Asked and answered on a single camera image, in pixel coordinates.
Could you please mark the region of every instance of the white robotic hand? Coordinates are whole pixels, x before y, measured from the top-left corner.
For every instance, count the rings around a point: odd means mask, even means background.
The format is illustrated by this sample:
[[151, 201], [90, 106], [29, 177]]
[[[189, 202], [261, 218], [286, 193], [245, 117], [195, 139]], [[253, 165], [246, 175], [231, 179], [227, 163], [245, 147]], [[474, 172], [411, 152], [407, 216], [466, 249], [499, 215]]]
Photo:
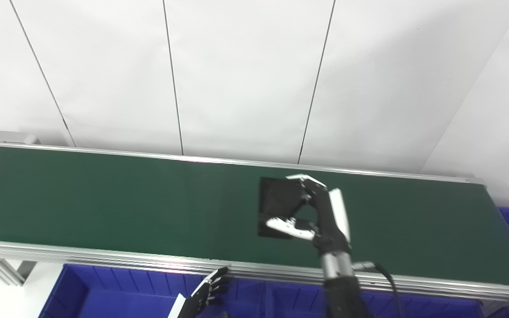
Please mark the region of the white robotic hand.
[[178, 294], [168, 318], [195, 318], [204, 311], [206, 306], [221, 305], [223, 300], [216, 298], [215, 295], [228, 292], [229, 288], [226, 284], [229, 283], [230, 278], [224, 276], [228, 270], [228, 267], [214, 270], [202, 280], [189, 298]]

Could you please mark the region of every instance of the white wall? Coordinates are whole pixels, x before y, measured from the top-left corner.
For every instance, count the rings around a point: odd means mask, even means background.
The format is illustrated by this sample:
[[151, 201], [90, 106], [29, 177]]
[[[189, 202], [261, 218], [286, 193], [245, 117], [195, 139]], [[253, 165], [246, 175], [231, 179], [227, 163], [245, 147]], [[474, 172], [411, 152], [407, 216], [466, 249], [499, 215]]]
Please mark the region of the white wall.
[[509, 206], [509, 30], [422, 172], [475, 175]]
[[9, 2], [0, 0], [0, 130], [35, 133], [43, 143], [72, 145]]
[[509, 0], [335, 3], [0, 0], [0, 129], [473, 174], [509, 205]]

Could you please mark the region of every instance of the black cable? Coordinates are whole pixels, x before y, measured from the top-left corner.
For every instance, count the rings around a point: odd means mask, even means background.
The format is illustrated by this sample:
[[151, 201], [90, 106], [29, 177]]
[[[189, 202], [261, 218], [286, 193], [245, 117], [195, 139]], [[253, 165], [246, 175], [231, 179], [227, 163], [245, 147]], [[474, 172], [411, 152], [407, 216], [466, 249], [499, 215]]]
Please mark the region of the black cable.
[[396, 306], [396, 312], [399, 318], [404, 318], [404, 308], [402, 308], [402, 302], [400, 302], [400, 296], [398, 295], [398, 289], [396, 288], [396, 283], [394, 283], [394, 278], [392, 278], [392, 275], [390, 275], [384, 267], [376, 262], [374, 263], [374, 268], [378, 271], [378, 273], [384, 275], [388, 282], [390, 282], [392, 292], [394, 293], [394, 305]]

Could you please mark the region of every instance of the metal frame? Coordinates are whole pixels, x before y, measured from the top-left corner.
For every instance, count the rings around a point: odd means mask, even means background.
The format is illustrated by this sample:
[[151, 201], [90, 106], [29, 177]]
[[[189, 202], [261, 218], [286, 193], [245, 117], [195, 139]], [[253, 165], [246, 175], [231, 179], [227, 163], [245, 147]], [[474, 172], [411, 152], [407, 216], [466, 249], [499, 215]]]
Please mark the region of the metal frame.
[[4, 258], [0, 258], [0, 279], [11, 286], [22, 286], [36, 264], [35, 261], [23, 261], [18, 269], [15, 269]]
[[12, 143], [5, 143], [2, 141], [0, 142], [0, 147], [49, 150], [49, 151], [95, 153], [95, 154], [99, 154], [99, 155], [126, 155], [129, 157], [143, 157], [143, 158], [154, 158], [154, 159], [190, 161], [193, 163], [222, 163], [222, 164], [227, 164], [227, 165], [272, 167], [272, 168], [282, 168], [282, 169], [374, 175], [376, 177], [420, 179], [420, 180], [458, 182], [458, 183], [478, 183], [481, 185], [484, 184], [482, 179], [475, 178], [475, 177], [445, 177], [442, 175], [426, 175], [426, 174], [396, 173], [396, 172], [372, 171], [372, 170], [360, 170], [360, 169], [345, 169], [345, 168], [335, 168], [335, 167], [319, 167], [319, 166], [310, 166], [310, 165], [297, 165], [297, 164], [293, 164], [293, 163], [268, 163], [265, 161], [249, 161], [249, 160], [239, 160], [239, 159], [219, 159], [219, 158], [210, 158], [210, 157], [194, 157], [192, 155], [160, 155], [158, 153], [145, 153], [145, 152], [135, 152], [135, 151], [101, 150], [101, 149], [90, 149], [90, 148], [78, 148], [78, 147], [73, 148], [73, 147], [63, 147], [63, 146], [19, 144], [19, 143], [12, 144]]
[[[208, 274], [221, 266], [229, 266], [230, 274], [238, 278], [302, 284], [323, 283], [323, 273], [319, 268], [208, 260], [193, 257], [93, 250], [89, 248], [40, 244], [0, 242], [0, 258], [2, 257], [184, 274]], [[390, 284], [380, 274], [357, 272], [357, 276], [361, 287], [365, 290], [391, 290]], [[394, 275], [394, 280], [398, 289], [408, 294], [479, 300], [483, 304], [483, 309], [487, 312], [489, 311], [488, 313], [509, 305], [508, 285], [402, 275]]]

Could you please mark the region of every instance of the panel seam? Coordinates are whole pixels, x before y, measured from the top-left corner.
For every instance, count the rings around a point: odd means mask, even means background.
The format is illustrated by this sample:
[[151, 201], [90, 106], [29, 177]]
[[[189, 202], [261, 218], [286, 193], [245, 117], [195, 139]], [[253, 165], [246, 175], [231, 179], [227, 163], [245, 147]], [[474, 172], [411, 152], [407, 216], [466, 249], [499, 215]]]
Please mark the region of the panel seam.
[[325, 32], [325, 40], [323, 41], [323, 50], [321, 50], [321, 58], [319, 59], [319, 66], [317, 67], [317, 75], [315, 77], [315, 84], [313, 85], [313, 93], [311, 94], [311, 101], [309, 102], [308, 117], [305, 121], [304, 135], [301, 138], [300, 153], [297, 157], [297, 164], [300, 164], [301, 153], [304, 150], [305, 134], [308, 132], [309, 117], [311, 115], [311, 108], [313, 107], [313, 99], [315, 98], [315, 91], [317, 90], [317, 81], [319, 80], [319, 72], [321, 71], [321, 64], [323, 63], [323, 55], [325, 54], [325, 46], [327, 46], [327, 37], [329, 36], [329, 29], [331, 27], [331, 20], [333, 18], [333, 10], [335, 10], [335, 2], [336, 2], [336, 0], [333, 0], [333, 6], [331, 6], [331, 14], [329, 15], [327, 31]]
[[50, 84], [48, 82], [48, 79], [46, 78], [46, 75], [44, 74], [44, 71], [42, 70], [42, 66], [40, 61], [38, 60], [37, 54], [34, 52], [33, 45], [30, 42], [29, 36], [27, 35], [27, 31], [25, 30], [25, 26], [23, 26], [23, 23], [21, 21], [21, 18], [19, 17], [19, 14], [17, 13], [17, 10], [15, 8], [15, 5], [13, 4], [12, 0], [9, 0], [9, 4], [11, 4], [11, 7], [13, 8], [13, 12], [15, 13], [15, 16], [17, 17], [17, 20], [19, 21], [19, 25], [21, 26], [21, 30], [23, 31], [23, 34], [25, 38], [27, 39], [27, 44], [29, 45], [30, 51], [33, 53], [34, 60], [37, 62], [38, 69], [41, 71], [42, 78], [44, 79], [46, 83], [46, 87], [48, 88], [50, 92], [50, 96], [52, 97], [52, 100], [54, 101], [54, 105], [56, 106], [56, 109], [58, 110], [58, 113], [60, 114], [60, 117], [62, 118], [62, 122], [64, 123], [64, 127], [66, 128], [66, 131], [68, 131], [68, 135], [70, 136], [70, 139], [72, 140], [72, 143], [74, 147], [76, 147], [76, 141], [74, 141], [74, 138], [72, 137], [72, 132], [68, 128], [68, 124], [66, 123], [66, 120], [64, 119], [64, 114], [62, 114], [62, 110], [60, 109], [60, 106], [58, 105], [58, 101], [56, 101], [56, 97], [54, 96], [54, 92], [50, 88]]
[[180, 151], [184, 155], [184, 143], [182, 142], [182, 127], [180, 125], [180, 111], [178, 110], [178, 97], [176, 96], [176, 80], [174, 79], [174, 63], [172, 63], [172, 47], [170, 46], [170, 35], [168, 32], [168, 17], [166, 16], [166, 4], [162, 0], [164, 11], [164, 24], [166, 26], [166, 41], [168, 42], [168, 56], [170, 57], [170, 72], [172, 74], [172, 87], [174, 88], [174, 103], [176, 105], [176, 119], [178, 120], [178, 134], [180, 135]]
[[457, 117], [457, 114], [459, 114], [459, 111], [461, 110], [461, 108], [463, 108], [463, 105], [465, 104], [465, 101], [467, 100], [468, 96], [471, 94], [472, 92], [472, 89], [475, 87], [476, 83], [479, 81], [479, 78], [480, 76], [482, 75], [483, 71], [486, 69], [486, 66], [488, 65], [488, 62], [490, 61], [490, 59], [492, 58], [492, 56], [494, 56], [494, 53], [496, 52], [497, 48], [500, 46], [500, 43], [503, 42], [504, 38], [505, 38], [505, 35], [508, 33], [509, 31], [509, 26], [508, 28], [505, 30], [504, 34], [502, 35], [500, 41], [496, 44], [496, 46], [494, 47], [494, 49], [492, 50], [492, 53], [488, 56], [488, 60], [486, 60], [486, 62], [484, 63], [484, 66], [481, 68], [480, 70], [480, 73], [479, 75], [476, 77], [476, 79], [473, 81], [472, 85], [471, 85], [471, 88], [469, 88], [467, 94], [465, 95], [465, 97], [463, 98], [463, 100], [461, 101], [461, 104], [459, 105], [459, 107], [457, 107], [457, 110], [455, 111], [455, 114], [453, 114], [453, 117], [451, 118], [451, 120], [449, 121], [449, 123], [447, 124], [447, 127], [445, 128], [445, 130], [443, 131], [443, 133], [441, 133], [439, 139], [437, 140], [437, 143], [433, 146], [432, 148], [432, 151], [429, 153], [429, 156], [427, 157], [427, 159], [425, 160], [424, 164], [422, 165], [422, 167], [419, 169], [418, 173], [422, 173], [422, 171], [424, 171], [425, 169], [425, 166], [428, 164], [429, 162], [429, 159], [431, 159], [433, 153], [435, 152], [435, 150], [437, 149], [437, 146], [441, 143], [441, 140], [443, 139], [443, 137], [445, 136], [445, 134], [447, 133], [447, 131], [449, 130], [449, 127], [451, 127], [453, 121], [455, 120], [455, 117]]

